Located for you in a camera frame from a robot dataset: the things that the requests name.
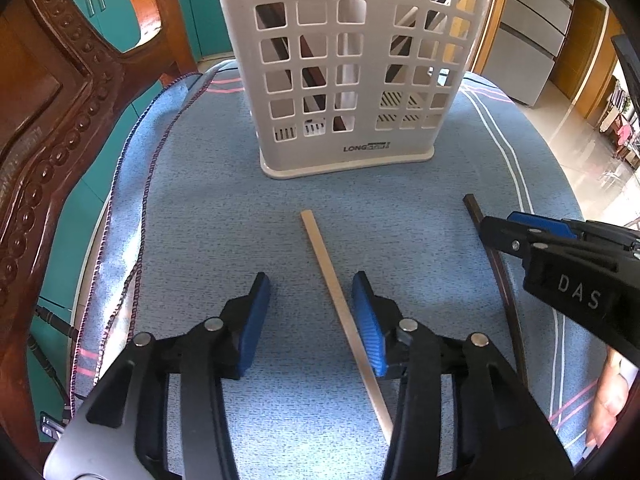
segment laundry basket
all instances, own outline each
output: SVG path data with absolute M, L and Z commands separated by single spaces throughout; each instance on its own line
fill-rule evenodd
M 428 160 L 489 0 L 221 0 L 269 176 Z

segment white stripe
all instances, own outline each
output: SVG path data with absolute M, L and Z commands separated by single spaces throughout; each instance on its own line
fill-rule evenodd
M 476 95 L 476 94 L 474 94 L 474 95 L 476 96 L 476 99 L 478 99 L 478 102 L 481 104 L 482 108 L 484 108 L 484 111 L 487 113 L 487 115 L 489 115 L 489 118 L 491 119 L 491 122 L 494 124 L 495 129 L 498 131 L 498 133 L 502 137 L 502 140 L 509 147 L 509 150 L 511 151 L 511 155 L 513 155 L 514 161 L 516 163 L 516 168 L 518 170 L 518 173 L 520 174 L 520 179 L 522 180 L 522 185 L 524 186 L 524 191 L 525 191 L 525 194 L 526 194 L 526 197 L 527 197 L 527 203 L 529 203 L 529 210 L 531 211 L 531 214 L 535 214 L 534 209 L 533 209 L 533 204 L 531 203 L 531 197 L 529 195 L 529 188 L 527 187 L 527 183 L 524 180 L 524 175 L 522 174 L 522 169 L 520 168 L 520 162 L 518 161 L 518 157 L 516 156 L 516 152 L 513 149 L 513 146 L 511 146 L 509 141 L 504 137 L 504 134 L 502 133 L 502 130 L 500 129 L 498 124 L 495 122 L 494 116 L 492 116 L 492 114 L 489 111 L 489 109 L 482 102 L 482 99 L 479 98 L 478 95 Z M 558 339 L 559 339 L 559 334 L 558 334 L 558 313 L 556 312 L 556 310 L 554 308 L 552 308 L 551 310 L 553 311 L 553 314 L 554 314 L 554 325 L 556 327 L 556 338 L 555 338 L 555 341 L 554 341 L 554 361 L 553 361 L 553 369 L 552 369 L 552 372 L 551 372 L 551 399 L 550 399 L 550 402 L 549 402 L 549 417 L 551 417 L 553 415 L 554 398 L 556 396 L 556 365 L 557 365 L 557 362 L 558 362 Z M 564 389 L 564 316 L 562 316 L 562 357 L 561 357 L 561 378 L 560 378 L 560 397 L 561 397 L 561 399 L 562 399 L 562 391 L 563 391 L 563 389 Z
M 578 442 L 580 440 L 580 438 L 587 433 L 587 430 L 584 430 L 580 435 L 578 435 L 577 437 L 575 437 L 573 440 L 571 440 L 566 446 L 564 446 L 565 449 L 569 449 L 573 444 L 575 444 L 576 442 Z
M 491 131 L 491 128 L 489 128 L 489 125 L 484 120 L 484 115 L 482 115 L 482 112 L 480 111 L 480 108 L 478 108 L 478 105 L 476 104 L 476 102 L 471 98 L 471 96 L 468 93 L 466 93 L 466 91 L 461 90 L 461 92 L 466 96 L 467 99 L 469 99 L 469 101 L 471 101 L 471 104 L 474 106 L 474 108 L 476 109 L 476 112 L 478 112 L 478 115 L 480 116 L 482 124 L 484 124 L 484 127 L 489 132 L 489 135 L 491 135 L 491 138 L 494 140 L 495 145 L 498 146 L 500 153 L 502 153 L 502 156 L 504 157 L 504 161 L 507 163 L 507 168 L 509 168 L 509 173 L 511 173 L 511 178 L 513 179 L 513 183 L 516 187 L 516 193 L 518 194 L 518 204 L 520 205 L 520 211 L 524 212 L 524 206 L 522 204 L 522 195 L 520 194 L 520 186 L 518 185 L 518 179 L 516 178 L 516 174 L 513 173 L 513 168 L 511 167 L 511 163 L 509 162 L 509 157 L 507 157 L 507 154 L 504 151 L 504 148 L 500 145 L 500 142 L 498 142 L 498 139 L 495 138 L 494 133 Z
M 554 345 L 554 368 L 551 372 L 551 400 L 549 401 L 549 418 L 554 414 L 554 397 L 556 396 L 556 362 L 558 361 L 558 313 L 554 308 L 554 325 L 556 327 L 556 343 Z
M 558 410 L 562 410 L 562 394 L 564 390 L 564 324 L 566 322 L 566 316 L 562 316 L 562 350 L 561 350 L 561 370 L 560 370 L 560 398 L 558 399 Z M 558 425 L 562 422 L 562 412 L 558 415 Z
M 510 145 L 509 141 L 504 137 L 504 134 L 502 133 L 502 130 L 498 127 L 498 124 L 495 123 L 494 116 L 491 115 L 491 112 L 489 111 L 489 108 L 486 107 L 486 105 L 482 102 L 481 98 L 479 98 L 475 93 L 474 93 L 474 95 L 476 96 L 476 99 L 478 99 L 478 102 L 480 103 L 482 108 L 484 108 L 484 111 L 487 113 L 487 115 L 491 119 L 491 122 L 494 124 L 495 129 L 498 130 L 498 133 L 502 137 L 502 140 L 504 141 L 504 143 L 507 145 L 507 147 L 511 151 L 511 155 L 513 155 L 513 160 L 516 163 L 516 168 L 518 170 L 518 173 L 520 174 L 520 179 L 522 181 L 522 185 L 524 186 L 524 193 L 527 196 L 527 202 L 529 203 L 529 211 L 531 211 L 532 215 L 535 214 L 535 211 L 533 211 L 533 204 L 531 203 L 531 197 L 529 196 L 529 188 L 527 188 L 527 183 L 524 180 L 524 175 L 522 174 L 522 170 L 520 169 L 520 162 L 518 161 L 518 157 L 516 156 L 516 152 L 514 151 L 513 146 Z

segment metal screw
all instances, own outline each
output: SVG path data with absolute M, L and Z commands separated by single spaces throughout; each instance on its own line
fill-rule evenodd
M 146 346 L 151 343 L 151 334 L 149 332 L 140 332 L 133 338 L 133 344 L 136 346 Z
M 204 322 L 204 328 L 209 330 L 209 332 L 220 330 L 224 325 L 224 321 L 222 321 L 219 317 L 210 317 Z
M 487 346 L 489 344 L 489 338 L 483 333 L 476 332 L 471 335 L 471 342 L 476 346 Z
M 414 330 L 418 330 L 418 322 L 415 319 L 411 319 L 409 317 L 401 319 L 400 323 L 398 323 L 398 326 L 405 332 L 413 332 Z

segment floor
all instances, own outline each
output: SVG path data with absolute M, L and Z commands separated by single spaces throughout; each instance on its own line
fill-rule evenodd
M 533 108 L 518 105 L 546 140 L 585 219 L 625 225 L 640 217 L 640 180 L 613 147 L 547 82 Z

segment blue gripper pad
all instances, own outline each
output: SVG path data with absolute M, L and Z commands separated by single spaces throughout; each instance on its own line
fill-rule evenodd
M 571 231 L 567 224 L 560 220 L 547 218 L 546 216 L 530 215 L 528 213 L 514 211 L 507 217 L 507 220 L 535 227 L 551 235 L 561 236 L 562 238 L 577 238 L 577 235 Z
M 353 277 L 351 296 L 353 298 L 355 322 L 362 339 L 362 344 L 367 351 L 369 363 L 376 377 L 383 377 L 388 369 L 385 354 L 385 338 L 380 328 L 378 318 L 373 312 L 371 301 L 373 292 L 369 283 L 364 283 L 363 273 L 357 273 Z
M 267 316 L 267 307 L 269 306 L 269 297 L 271 292 L 271 283 L 264 272 L 259 272 L 255 277 L 251 291 L 245 297 L 249 302 L 249 312 L 244 323 L 244 329 L 238 338 L 238 372 L 240 376 L 254 362 L 255 349 L 258 346 L 260 332 L 264 318 Z

